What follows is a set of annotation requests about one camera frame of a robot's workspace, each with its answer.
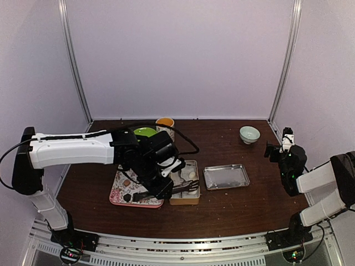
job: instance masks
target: light blue bowl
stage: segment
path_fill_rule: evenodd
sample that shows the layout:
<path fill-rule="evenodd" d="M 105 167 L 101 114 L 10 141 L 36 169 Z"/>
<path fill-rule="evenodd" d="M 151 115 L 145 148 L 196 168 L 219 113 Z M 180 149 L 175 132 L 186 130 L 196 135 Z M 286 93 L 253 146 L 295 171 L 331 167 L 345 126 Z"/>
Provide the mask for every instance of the light blue bowl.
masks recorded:
<path fill-rule="evenodd" d="M 239 135 L 245 144 L 252 144 L 260 138 L 258 129 L 252 126 L 244 126 L 239 130 Z"/>

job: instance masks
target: silver tray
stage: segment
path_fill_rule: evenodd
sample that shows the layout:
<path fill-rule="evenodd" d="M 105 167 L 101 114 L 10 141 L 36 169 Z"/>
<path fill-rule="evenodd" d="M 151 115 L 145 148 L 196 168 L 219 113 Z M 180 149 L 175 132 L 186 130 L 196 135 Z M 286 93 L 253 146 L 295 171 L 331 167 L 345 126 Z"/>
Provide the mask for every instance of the silver tray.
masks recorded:
<path fill-rule="evenodd" d="M 204 169 L 204 176 L 208 190 L 222 190 L 250 185 L 244 165 L 206 167 Z"/>

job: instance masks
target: pink tray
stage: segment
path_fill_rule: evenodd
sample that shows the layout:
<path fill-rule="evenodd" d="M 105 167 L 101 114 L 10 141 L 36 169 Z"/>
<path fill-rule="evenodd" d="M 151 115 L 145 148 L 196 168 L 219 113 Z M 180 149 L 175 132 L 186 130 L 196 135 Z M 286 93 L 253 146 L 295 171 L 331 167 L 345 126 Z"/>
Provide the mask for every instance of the pink tray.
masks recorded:
<path fill-rule="evenodd" d="M 132 170 L 127 171 L 126 173 L 129 175 L 130 178 L 136 180 L 137 175 Z M 159 208 L 161 205 L 163 205 L 164 200 L 156 199 L 156 198 L 147 199 L 146 201 L 132 202 L 134 193 L 145 192 L 147 190 L 142 185 L 136 184 L 131 180 L 130 180 L 131 184 L 126 187 L 123 185 L 123 182 L 125 180 L 128 180 L 128 178 L 126 178 L 124 174 L 121 173 L 120 171 L 117 171 L 110 193 L 110 202 L 112 204 L 121 205 L 121 206 L 130 206 L 130 207 L 141 207 L 141 208 Z M 126 195 L 127 193 L 131 194 L 132 197 L 130 202 L 126 202 L 123 199 L 123 196 Z"/>

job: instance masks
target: yellow cup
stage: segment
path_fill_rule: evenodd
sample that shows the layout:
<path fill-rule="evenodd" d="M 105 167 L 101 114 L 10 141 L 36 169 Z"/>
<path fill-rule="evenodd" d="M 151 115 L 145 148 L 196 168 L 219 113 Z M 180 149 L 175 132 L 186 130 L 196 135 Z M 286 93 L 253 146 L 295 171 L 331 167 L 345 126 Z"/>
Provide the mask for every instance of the yellow cup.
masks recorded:
<path fill-rule="evenodd" d="M 162 117 L 159 118 L 158 120 L 156 120 L 157 124 L 163 124 L 166 126 L 171 126 L 174 127 L 175 126 L 175 121 L 172 118 L 169 117 Z M 171 139 L 173 141 L 175 141 L 175 131 L 172 129 L 168 129 L 167 127 L 162 127 L 162 126 L 156 126 L 156 132 L 161 132 L 161 131 L 166 131 L 169 136 L 171 137 Z"/>

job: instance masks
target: wooden table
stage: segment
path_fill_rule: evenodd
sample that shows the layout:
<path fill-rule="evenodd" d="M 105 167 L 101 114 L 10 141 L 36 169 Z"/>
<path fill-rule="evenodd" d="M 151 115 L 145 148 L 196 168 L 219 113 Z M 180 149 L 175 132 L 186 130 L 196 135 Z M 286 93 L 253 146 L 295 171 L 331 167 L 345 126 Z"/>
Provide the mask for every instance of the wooden table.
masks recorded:
<path fill-rule="evenodd" d="M 127 125 L 132 121 L 96 121 L 91 131 Z M 251 125 L 261 137 L 253 145 L 239 138 L 239 128 Z M 116 173 L 114 165 L 72 165 L 58 200 L 78 229 L 150 238 L 226 237 L 288 227 L 292 214 L 308 207 L 305 197 L 290 197 L 281 185 L 276 163 L 263 157 L 266 141 L 277 140 L 266 121 L 178 120 L 175 127 L 200 148 L 185 156 L 198 163 L 201 198 L 196 206 L 159 209 L 115 206 L 109 194 Z M 179 151 L 192 150 L 175 136 Z M 202 171 L 206 166 L 242 163 L 251 184 L 244 188 L 207 191 Z"/>

